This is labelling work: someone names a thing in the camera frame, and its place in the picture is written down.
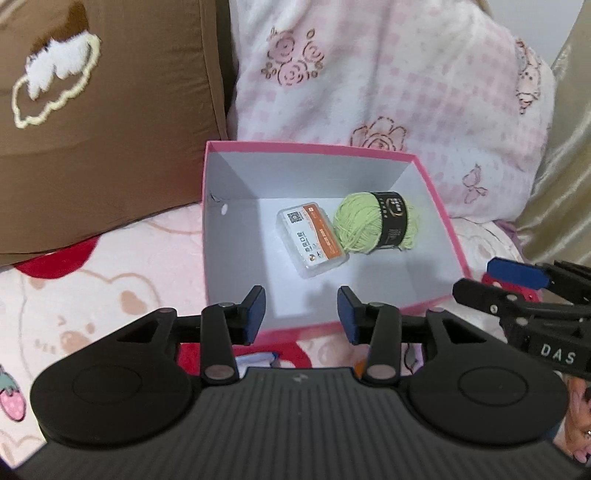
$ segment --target green yarn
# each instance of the green yarn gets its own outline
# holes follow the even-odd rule
[[[415,209],[406,201],[405,204],[408,226],[398,248],[410,250],[414,247],[418,233],[418,219]],[[368,254],[375,250],[382,235],[382,215],[378,199],[368,192],[347,195],[337,208],[333,227],[346,252]]]

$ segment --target checkered pattern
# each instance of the checkered pattern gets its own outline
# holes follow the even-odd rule
[[[231,4],[240,64],[228,119],[234,138],[398,149],[388,136],[401,126],[402,149],[421,158],[450,216],[485,222],[521,213],[543,154],[554,78],[542,64],[541,95],[521,115],[516,39],[474,3]],[[286,85],[261,73],[277,45],[297,62],[308,43],[322,58],[314,76]],[[354,141],[364,127],[365,141]]]

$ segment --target qr code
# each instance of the qr code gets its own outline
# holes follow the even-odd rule
[[[289,218],[291,223],[301,222],[304,219],[300,212],[288,213],[287,218]]]

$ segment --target yarn label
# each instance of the yarn label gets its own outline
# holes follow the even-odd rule
[[[372,192],[382,215],[382,235],[376,248],[397,247],[404,240],[408,227],[408,212],[404,199],[396,192]]]
[[[283,213],[290,236],[306,265],[312,267],[337,258],[340,249],[318,205],[311,203]]]

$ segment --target floral pattern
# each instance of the floral pattern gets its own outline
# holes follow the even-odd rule
[[[300,54],[293,30],[278,32],[273,27],[267,38],[271,47],[267,51],[267,62],[261,69],[261,74],[267,80],[275,78],[283,87],[292,87],[316,78],[324,68],[324,52],[316,44],[315,36],[314,28],[308,30],[306,45]]]
[[[352,147],[374,148],[400,152],[404,150],[407,130],[396,126],[391,118],[380,116],[370,126],[362,125],[351,134],[349,145]]]
[[[462,183],[468,189],[466,192],[466,198],[464,198],[464,203],[471,204],[478,200],[480,197],[486,197],[488,195],[488,190],[483,187],[479,187],[480,181],[482,179],[482,169],[480,165],[476,164],[473,169],[471,169],[470,173],[462,179]]]
[[[523,40],[517,40],[516,51],[519,76],[515,96],[519,100],[519,113],[525,115],[531,104],[540,99],[542,61]]]

